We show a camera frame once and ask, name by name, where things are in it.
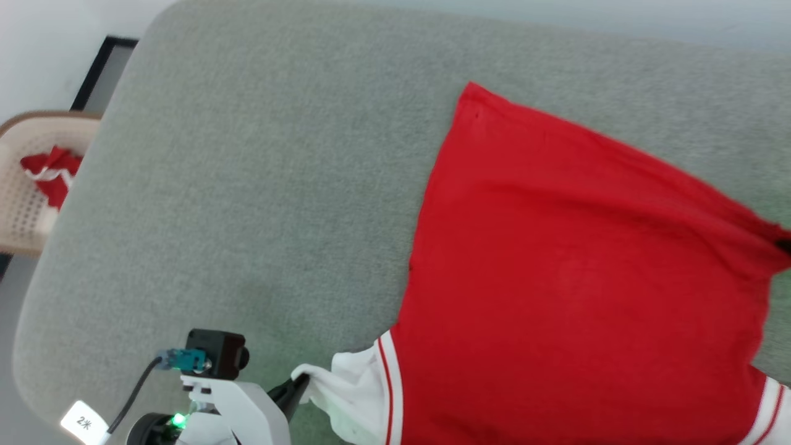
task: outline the laundry basket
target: laundry basket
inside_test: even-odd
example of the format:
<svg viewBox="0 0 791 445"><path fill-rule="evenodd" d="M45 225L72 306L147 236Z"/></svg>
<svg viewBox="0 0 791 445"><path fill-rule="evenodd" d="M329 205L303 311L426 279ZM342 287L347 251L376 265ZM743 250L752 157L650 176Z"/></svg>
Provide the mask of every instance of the laundry basket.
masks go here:
<svg viewBox="0 0 791 445"><path fill-rule="evenodd" d="M0 126L0 252L38 256L58 217L19 161L55 145L85 154L99 119L82 112L28 112Z"/></svg>

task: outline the black baseboard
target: black baseboard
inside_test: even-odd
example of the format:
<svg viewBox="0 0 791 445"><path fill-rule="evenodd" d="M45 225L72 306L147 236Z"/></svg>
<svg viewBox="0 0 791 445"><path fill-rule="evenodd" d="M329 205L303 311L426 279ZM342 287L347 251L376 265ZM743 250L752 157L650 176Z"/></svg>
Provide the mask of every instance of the black baseboard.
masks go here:
<svg viewBox="0 0 791 445"><path fill-rule="evenodd" d="M104 42L99 48L99 53L93 60L93 63L88 70L88 74L85 76L85 80L82 81L82 86L77 93L77 97L74 98L74 102L71 104L72 111L82 111L85 109L85 105L88 103L89 97L91 97L93 88L96 87L97 82L99 81L99 76L101 76L104 65L107 64L108 59L110 59L110 54L112 53L113 48L134 48L137 44L137 40L124 39L121 37L107 36L104 39ZM8 268L8 264L10 262L10 255L0 253L0 281L2 281L2 277L6 274L6 269Z"/></svg>

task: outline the cable tag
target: cable tag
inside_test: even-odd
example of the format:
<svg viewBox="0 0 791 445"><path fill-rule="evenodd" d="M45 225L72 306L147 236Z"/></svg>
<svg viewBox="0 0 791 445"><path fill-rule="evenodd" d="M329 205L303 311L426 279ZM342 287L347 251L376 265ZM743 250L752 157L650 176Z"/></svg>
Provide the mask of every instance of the cable tag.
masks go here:
<svg viewBox="0 0 791 445"><path fill-rule="evenodd" d="M110 438L107 422L82 400L71 406L60 420L60 426L85 445L102 445Z"/></svg>

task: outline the red fabric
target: red fabric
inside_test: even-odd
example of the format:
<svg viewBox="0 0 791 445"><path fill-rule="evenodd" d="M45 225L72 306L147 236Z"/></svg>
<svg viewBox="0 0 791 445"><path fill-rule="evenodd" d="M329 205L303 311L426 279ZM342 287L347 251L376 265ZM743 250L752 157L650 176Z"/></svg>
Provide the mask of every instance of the red fabric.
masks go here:
<svg viewBox="0 0 791 445"><path fill-rule="evenodd" d="M81 162L81 156L73 156L67 149L53 146L50 154L34 154L33 156L22 158L20 164L23 169L28 170L33 175L40 173L43 169L65 169L73 177L77 174ZM66 199L66 194L69 192L69 188L61 176L51 181L36 181L36 187L47 196L47 203L58 210L60 210L63 201Z"/></svg>
<svg viewBox="0 0 791 445"><path fill-rule="evenodd" d="M402 443L738 443L781 238L656 158L470 84L391 329Z"/></svg>

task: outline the green light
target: green light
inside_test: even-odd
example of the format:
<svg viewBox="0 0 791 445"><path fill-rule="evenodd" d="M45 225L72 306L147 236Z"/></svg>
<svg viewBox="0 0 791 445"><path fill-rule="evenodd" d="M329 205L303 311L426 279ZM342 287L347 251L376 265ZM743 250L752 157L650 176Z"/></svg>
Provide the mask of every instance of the green light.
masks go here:
<svg viewBox="0 0 791 445"><path fill-rule="evenodd" d="M170 419L170 423L171 423L171 424L172 424L174 427L176 427L176 428L178 428L178 429L184 429L184 427L186 427L186 426L187 426L187 416L185 416L185 415L183 415L183 414L176 413L176 415L175 415L175 416L173 416L173 417Z"/></svg>

